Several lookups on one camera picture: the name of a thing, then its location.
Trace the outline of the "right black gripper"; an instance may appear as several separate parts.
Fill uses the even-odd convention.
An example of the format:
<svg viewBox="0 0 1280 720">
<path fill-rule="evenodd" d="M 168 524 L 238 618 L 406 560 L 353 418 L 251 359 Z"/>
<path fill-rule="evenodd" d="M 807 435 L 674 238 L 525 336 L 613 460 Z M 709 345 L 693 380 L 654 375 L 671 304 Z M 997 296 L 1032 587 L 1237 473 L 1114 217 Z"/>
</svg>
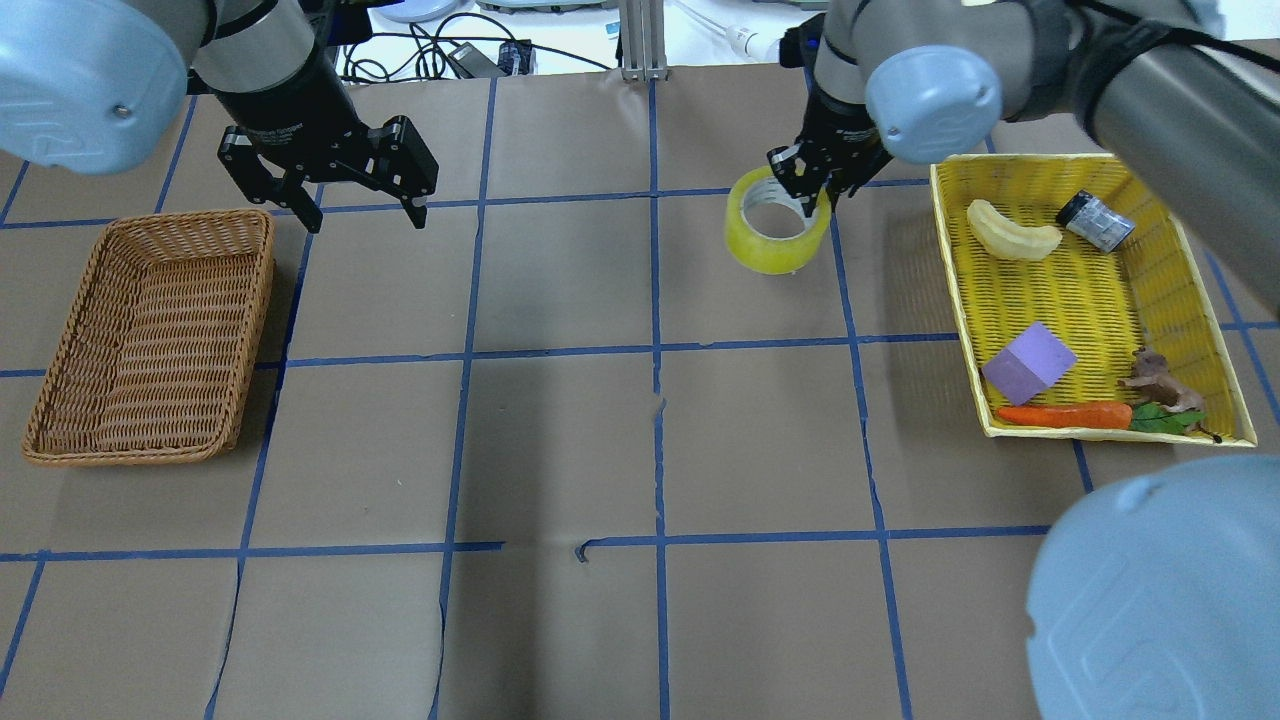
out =
<svg viewBox="0 0 1280 720">
<path fill-rule="evenodd" d="M 767 154 L 773 177 L 803 217 L 815 217 L 820 200 L 851 197 L 892 160 L 867 108 L 837 100 L 818 86 L 806 97 L 795 141 Z"/>
</svg>

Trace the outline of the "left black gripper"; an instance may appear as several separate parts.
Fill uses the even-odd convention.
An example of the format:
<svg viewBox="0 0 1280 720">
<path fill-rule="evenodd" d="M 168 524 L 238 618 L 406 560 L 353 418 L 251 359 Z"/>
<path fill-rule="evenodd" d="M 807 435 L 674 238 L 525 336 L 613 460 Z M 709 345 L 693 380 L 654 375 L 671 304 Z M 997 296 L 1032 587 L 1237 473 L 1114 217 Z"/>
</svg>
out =
<svg viewBox="0 0 1280 720">
<path fill-rule="evenodd" d="M 319 233 L 323 211 L 305 182 L 375 186 L 397 197 L 416 229 L 428 224 L 439 163 L 406 115 L 375 145 L 339 81 L 324 42 L 297 1 L 218 1 L 212 37 L 197 50 L 196 77 L 232 119 L 218 159 L 244 199 L 291 211 Z M 265 165 L 285 172 L 275 177 Z"/>
</svg>

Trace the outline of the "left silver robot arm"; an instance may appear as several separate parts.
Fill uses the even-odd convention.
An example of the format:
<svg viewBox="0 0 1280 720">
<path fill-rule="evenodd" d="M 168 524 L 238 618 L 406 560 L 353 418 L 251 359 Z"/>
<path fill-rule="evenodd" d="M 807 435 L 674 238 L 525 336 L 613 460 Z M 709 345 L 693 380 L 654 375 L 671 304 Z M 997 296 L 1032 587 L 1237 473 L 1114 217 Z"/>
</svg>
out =
<svg viewBox="0 0 1280 720">
<path fill-rule="evenodd" d="M 155 150 L 189 82 L 230 118 L 218 158 L 248 202 L 319 232 L 308 184 L 393 197 L 419 229 L 439 165 L 413 122 L 362 122 L 297 1 L 5 1 L 3 150 L 84 176 Z"/>
</svg>

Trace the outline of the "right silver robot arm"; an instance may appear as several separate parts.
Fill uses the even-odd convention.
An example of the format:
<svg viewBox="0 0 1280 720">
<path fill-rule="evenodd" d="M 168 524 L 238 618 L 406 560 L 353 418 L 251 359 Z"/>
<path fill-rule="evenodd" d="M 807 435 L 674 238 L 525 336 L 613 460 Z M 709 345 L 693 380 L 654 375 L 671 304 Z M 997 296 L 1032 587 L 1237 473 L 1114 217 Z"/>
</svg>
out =
<svg viewBox="0 0 1280 720">
<path fill-rule="evenodd" d="M 805 209 L 891 158 L 932 164 L 998 120 L 1071 111 L 1265 304 L 1277 304 L 1277 97 L 1219 60 L 1192 1 L 832 1 L 803 128 L 768 154 Z M 1277 716 L 1277 459 L 1217 456 L 1093 491 L 1027 597 L 1046 719 Z"/>
</svg>

